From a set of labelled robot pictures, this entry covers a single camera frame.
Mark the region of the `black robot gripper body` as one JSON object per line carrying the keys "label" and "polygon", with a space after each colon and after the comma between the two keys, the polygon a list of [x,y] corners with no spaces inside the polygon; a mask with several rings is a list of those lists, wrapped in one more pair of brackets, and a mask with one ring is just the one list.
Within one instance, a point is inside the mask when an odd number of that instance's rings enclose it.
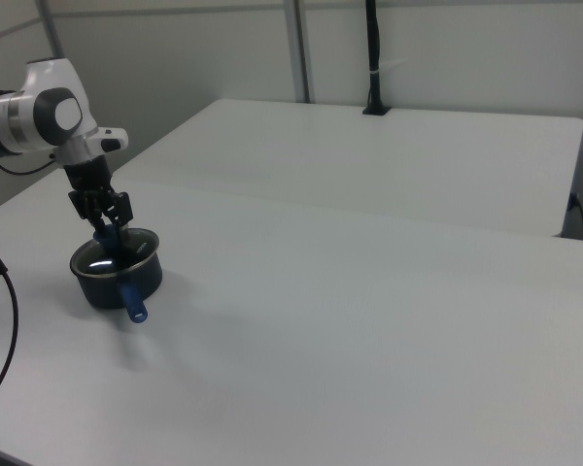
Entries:
{"label": "black robot gripper body", "polygon": [[69,198],[81,219],[91,225],[104,225],[106,217],[120,225],[120,195],[111,185],[112,174],[105,156],[77,164],[65,165],[64,172],[71,184]]}

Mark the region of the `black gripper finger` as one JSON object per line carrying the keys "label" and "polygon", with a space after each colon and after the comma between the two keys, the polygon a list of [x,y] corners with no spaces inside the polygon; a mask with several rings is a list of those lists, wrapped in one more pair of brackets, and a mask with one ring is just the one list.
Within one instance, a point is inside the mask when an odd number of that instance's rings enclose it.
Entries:
{"label": "black gripper finger", "polygon": [[93,239],[98,243],[107,243],[109,241],[110,236],[108,233],[107,225],[103,218],[101,216],[100,217],[94,216],[89,220],[89,223],[94,229]]}
{"label": "black gripper finger", "polygon": [[114,193],[114,225],[116,229],[116,236],[118,245],[122,246],[128,234],[125,230],[128,228],[129,222],[133,219],[132,206],[129,195],[126,192]]}

